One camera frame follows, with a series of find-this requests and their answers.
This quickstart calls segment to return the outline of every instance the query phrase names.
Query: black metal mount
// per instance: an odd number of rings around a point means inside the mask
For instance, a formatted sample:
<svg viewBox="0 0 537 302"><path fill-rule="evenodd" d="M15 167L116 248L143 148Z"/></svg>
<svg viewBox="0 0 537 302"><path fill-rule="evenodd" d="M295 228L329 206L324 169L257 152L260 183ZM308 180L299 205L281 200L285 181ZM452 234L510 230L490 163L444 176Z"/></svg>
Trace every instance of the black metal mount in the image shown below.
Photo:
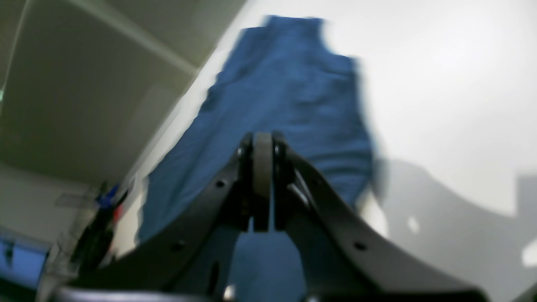
<svg viewBox="0 0 537 302"><path fill-rule="evenodd" d="M253 219L293 240L304 301L486 301L378 235L280 133L247 134L183 214L111 265L56 289L55 302L223 301L235 243Z"/></svg>

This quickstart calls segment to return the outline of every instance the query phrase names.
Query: white wall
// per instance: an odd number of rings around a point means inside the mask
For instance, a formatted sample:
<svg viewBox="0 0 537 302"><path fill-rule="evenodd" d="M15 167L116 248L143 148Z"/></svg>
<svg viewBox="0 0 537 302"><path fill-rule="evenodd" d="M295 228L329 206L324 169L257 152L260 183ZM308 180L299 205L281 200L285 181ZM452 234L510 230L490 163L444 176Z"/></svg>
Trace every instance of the white wall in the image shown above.
<svg viewBox="0 0 537 302"><path fill-rule="evenodd" d="M298 0L251 0L132 175L144 178L188 128L240 29L259 26L271 14L327 19L323 35L328 47L359 58L365 118L386 172L393 176L385 176L388 193L379 197L386 215L370 195L368 221L423 260L484 287L494 301L512 299L537 281L532 264L523 263L521 246L509 240L520 226L537 227L526 224L519 209L521 195L534 196L521 189L521 179L537 174L535 1L318 0L304 5ZM424 219L438 216L438 204L428 200L439 194L443 205L449 205L446 209L454 209L441 213L449 218L442 228ZM419 196L420 203L401 196ZM122 251L134 247L144 202L143 194L131 198L136 201L115 240ZM405 202L419 215L399 213ZM486 242L476 243L468 234L480 225L461 223L474 219L500 231L491 234L487 228L478 236L486 236ZM461 251L478 251L460 255L467 257L466 268L456 265L457 257L444 257L432 248L446 238L463 247ZM525 240L529 244L531 238L526 235ZM490 276L490 267L503 263L494 253L500 245L519 257L524 275L498 269L498 278ZM526 251L524 257L531 255ZM476 259L482 267L471 266Z"/></svg>
<svg viewBox="0 0 537 302"><path fill-rule="evenodd" d="M88 186L11 168L0 162L0 225L53 243L71 227L78 209L58 207L62 193L82 195Z"/></svg>

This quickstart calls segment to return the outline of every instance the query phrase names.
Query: blue garment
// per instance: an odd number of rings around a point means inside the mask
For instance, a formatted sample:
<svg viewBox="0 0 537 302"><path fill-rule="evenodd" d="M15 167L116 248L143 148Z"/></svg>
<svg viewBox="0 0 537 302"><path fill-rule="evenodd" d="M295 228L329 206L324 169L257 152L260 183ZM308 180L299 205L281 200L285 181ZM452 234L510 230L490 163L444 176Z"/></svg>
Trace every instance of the blue garment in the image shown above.
<svg viewBox="0 0 537 302"><path fill-rule="evenodd" d="M327 51L320 19L273 16L247 28L198 116L149 175L139 238L180 215L229 160L246 132L282 131L288 144L354 207L372 172L353 61ZM285 233L242 234L229 283L239 301L292 301L306 292Z"/></svg>

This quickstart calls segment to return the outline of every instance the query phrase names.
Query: black bracket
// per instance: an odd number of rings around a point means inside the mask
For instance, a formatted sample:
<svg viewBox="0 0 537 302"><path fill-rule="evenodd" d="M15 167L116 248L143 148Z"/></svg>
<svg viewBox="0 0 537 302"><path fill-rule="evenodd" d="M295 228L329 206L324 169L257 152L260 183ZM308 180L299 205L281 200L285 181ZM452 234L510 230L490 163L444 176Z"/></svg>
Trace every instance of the black bracket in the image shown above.
<svg viewBox="0 0 537 302"><path fill-rule="evenodd" d="M240 232L250 219L267 231L271 185L275 228L300 251L305 301L486 301L379 236L279 133L247 134L182 215L117 262L60 286L53 301L222 301Z"/></svg>

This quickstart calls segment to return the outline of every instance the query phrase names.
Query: ceiling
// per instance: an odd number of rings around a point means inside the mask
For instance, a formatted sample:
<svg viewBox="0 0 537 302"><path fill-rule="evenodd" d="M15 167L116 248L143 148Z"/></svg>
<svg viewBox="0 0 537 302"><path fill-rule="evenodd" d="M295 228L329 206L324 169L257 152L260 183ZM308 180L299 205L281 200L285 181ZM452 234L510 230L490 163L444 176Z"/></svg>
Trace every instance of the ceiling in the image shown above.
<svg viewBox="0 0 537 302"><path fill-rule="evenodd" d="M0 161L91 184L122 180L243 3L28 0Z"/></svg>

